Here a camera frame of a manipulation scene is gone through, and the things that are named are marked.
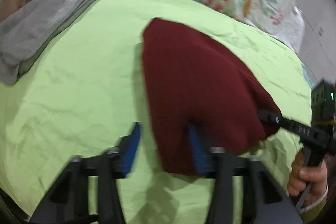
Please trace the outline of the person's right hand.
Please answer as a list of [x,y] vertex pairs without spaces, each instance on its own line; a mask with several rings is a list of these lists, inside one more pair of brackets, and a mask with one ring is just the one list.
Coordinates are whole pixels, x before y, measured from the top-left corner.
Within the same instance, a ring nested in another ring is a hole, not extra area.
[[327,167],[324,160],[319,166],[303,166],[304,161],[304,152],[301,150],[292,162],[287,192],[290,196],[296,197],[306,189],[307,184],[312,183],[303,203],[304,206],[308,206],[321,198],[327,190]]

